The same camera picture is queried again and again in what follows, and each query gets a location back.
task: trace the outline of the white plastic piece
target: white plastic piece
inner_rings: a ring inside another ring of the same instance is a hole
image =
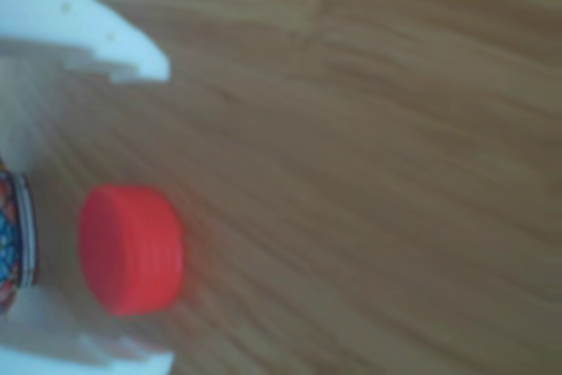
[[[123,337],[53,335],[0,320],[0,363],[21,375],[168,375],[174,354]]]
[[[98,0],[0,0],[0,55],[53,57],[114,83],[165,82],[169,60]]]

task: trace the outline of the plastic cap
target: plastic cap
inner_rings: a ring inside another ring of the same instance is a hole
[[[86,283],[113,315],[170,305],[182,288],[184,228],[157,190],[106,185],[88,197],[79,249]]]

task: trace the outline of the blue patterned label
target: blue patterned label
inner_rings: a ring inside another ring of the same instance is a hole
[[[11,176],[0,170],[0,313],[14,299],[21,277],[21,233]]]

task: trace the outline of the table surface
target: table surface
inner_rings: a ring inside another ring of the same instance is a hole
[[[182,375],[558,372],[557,0],[103,1],[169,84],[0,62],[0,151],[81,328],[168,344]],[[76,219],[103,183],[188,225],[170,310],[87,292]]]

